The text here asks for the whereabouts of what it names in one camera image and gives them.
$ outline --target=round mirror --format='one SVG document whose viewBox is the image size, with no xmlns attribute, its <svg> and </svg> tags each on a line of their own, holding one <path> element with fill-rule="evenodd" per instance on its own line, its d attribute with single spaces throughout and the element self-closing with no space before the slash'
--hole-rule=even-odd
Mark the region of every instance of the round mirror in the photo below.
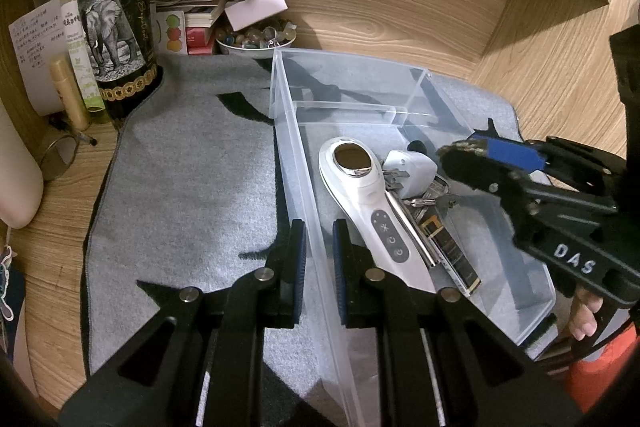
<svg viewBox="0 0 640 427">
<path fill-rule="evenodd" d="M 49 182 L 62 176 L 73 163 L 77 151 L 78 140 L 70 134 L 61 136 L 49 145 L 40 162 L 44 181 Z"/>
</svg>

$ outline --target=wine bottle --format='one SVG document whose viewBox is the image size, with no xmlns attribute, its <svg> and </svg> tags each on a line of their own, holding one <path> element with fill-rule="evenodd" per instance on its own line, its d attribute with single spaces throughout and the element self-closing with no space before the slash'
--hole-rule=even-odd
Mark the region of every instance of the wine bottle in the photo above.
<svg viewBox="0 0 640 427">
<path fill-rule="evenodd" d="M 78 0 L 95 79 L 119 128 L 156 88 L 149 0 Z"/>
</svg>

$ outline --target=stack of books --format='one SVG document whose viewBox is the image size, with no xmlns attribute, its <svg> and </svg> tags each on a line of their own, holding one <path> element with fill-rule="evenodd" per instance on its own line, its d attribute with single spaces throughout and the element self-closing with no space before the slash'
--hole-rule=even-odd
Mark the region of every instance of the stack of books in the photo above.
<svg viewBox="0 0 640 427">
<path fill-rule="evenodd" d="M 157 11 L 184 12 L 187 52 L 190 55 L 210 55 L 215 39 L 212 28 L 225 9 L 226 0 L 151 0 Z"/>
</svg>

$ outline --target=transparent plastic box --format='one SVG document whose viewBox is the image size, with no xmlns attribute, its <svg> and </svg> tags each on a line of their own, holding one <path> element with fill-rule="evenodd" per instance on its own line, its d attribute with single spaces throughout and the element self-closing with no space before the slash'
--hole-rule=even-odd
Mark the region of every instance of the transparent plastic box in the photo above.
<svg viewBox="0 0 640 427">
<path fill-rule="evenodd" d="M 276 50 L 270 117 L 275 121 L 289 219 L 306 223 L 305 315 L 314 338 L 322 383 L 351 426 L 379 424 L 378 365 L 373 330 L 340 324 L 335 294 L 332 225 L 345 217 L 325 189 L 320 146 L 336 136 L 362 140 L 379 159 L 412 140 L 435 151 L 473 130 L 421 67 L 359 55 Z M 555 303 L 543 263 L 517 250 L 497 198 L 451 183 L 459 203 L 446 217 L 482 280 L 471 300 L 517 344 Z M 351 240 L 362 243 L 350 224 Z M 442 266 L 436 287 L 453 286 Z"/>
</svg>

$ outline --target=handwritten note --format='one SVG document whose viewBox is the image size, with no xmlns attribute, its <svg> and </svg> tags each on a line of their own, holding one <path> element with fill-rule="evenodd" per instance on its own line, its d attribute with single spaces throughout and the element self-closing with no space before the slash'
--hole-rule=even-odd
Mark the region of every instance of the handwritten note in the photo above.
<svg viewBox="0 0 640 427">
<path fill-rule="evenodd" d="M 66 53 L 60 0 L 46 4 L 9 25 L 20 74 L 33 108 L 40 116 L 62 111 L 64 106 L 53 86 L 49 62 Z"/>
</svg>

